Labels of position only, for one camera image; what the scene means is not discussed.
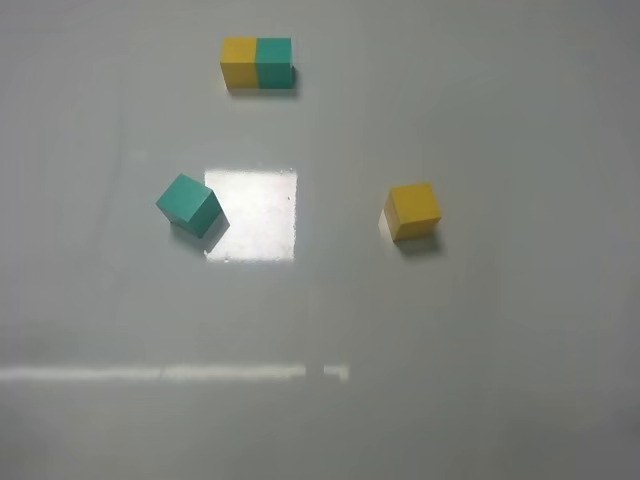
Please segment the green template block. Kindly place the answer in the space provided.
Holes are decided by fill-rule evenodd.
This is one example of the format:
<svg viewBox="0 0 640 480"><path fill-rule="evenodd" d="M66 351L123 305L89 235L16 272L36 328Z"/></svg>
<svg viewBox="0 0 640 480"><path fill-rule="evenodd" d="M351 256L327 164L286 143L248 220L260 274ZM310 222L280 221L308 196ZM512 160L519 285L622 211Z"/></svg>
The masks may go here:
<svg viewBox="0 0 640 480"><path fill-rule="evenodd" d="M294 84L291 38L258 38L255 66L260 89L291 89Z"/></svg>

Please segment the yellow template block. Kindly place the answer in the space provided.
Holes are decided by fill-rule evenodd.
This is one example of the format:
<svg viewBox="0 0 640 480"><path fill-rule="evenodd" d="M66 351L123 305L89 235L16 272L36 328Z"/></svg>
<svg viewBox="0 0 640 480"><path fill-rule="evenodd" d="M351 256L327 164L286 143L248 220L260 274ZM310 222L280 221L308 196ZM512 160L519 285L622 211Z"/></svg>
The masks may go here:
<svg viewBox="0 0 640 480"><path fill-rule="evenodd" d="M221 46L220 67L228 90L257 89L256 37L225 37Z"/></svg>

